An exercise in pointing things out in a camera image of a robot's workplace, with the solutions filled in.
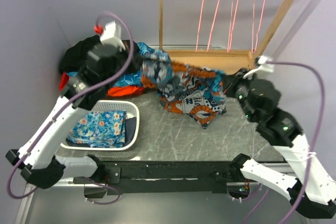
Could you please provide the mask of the blue orange patterned shorts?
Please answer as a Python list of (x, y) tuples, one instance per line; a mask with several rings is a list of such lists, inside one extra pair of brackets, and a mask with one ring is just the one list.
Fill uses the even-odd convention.
[(143, 86), (157, 91), (160, 105), (167, 111), (187, 114), (204, 129), (226, 113), (225, 76), (221, 70), (173, 61), (163, 50), (143, 56)]

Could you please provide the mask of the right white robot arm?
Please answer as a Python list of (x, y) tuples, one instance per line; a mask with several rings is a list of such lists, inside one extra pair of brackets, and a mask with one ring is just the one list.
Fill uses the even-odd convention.
[(256, 132), (282, 155), (295, 175), (278, 172), (245, 154), (238, 154), (219, 175), (227, 180), (245, 178), (262, 183), (284, 196), (306, 218), (333, 218), (335, 181), (309, 151), (297, 120), (278, 107), (281, 93), (273, 83), (244, 68), (225, 76), (223, 83), (225, 94), (238, 101), (248, 122), (257, 124)]

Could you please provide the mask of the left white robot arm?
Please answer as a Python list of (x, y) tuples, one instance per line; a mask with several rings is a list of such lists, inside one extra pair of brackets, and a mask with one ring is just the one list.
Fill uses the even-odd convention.
[(20, 169), (26, 182), (47, 189), (69, 177), (86, 177), (93, 183), (103, 180), (104, 164), (96, 156), (61, 157), (56, 151), (76, 123), (129, 70), (134, 53), (133, 40), (128, 44), (99, 43), (87, 52), (86, 61), (63, 88), (53, 110), (35, 135), (20, 149), (6, 153), (13, 169)]

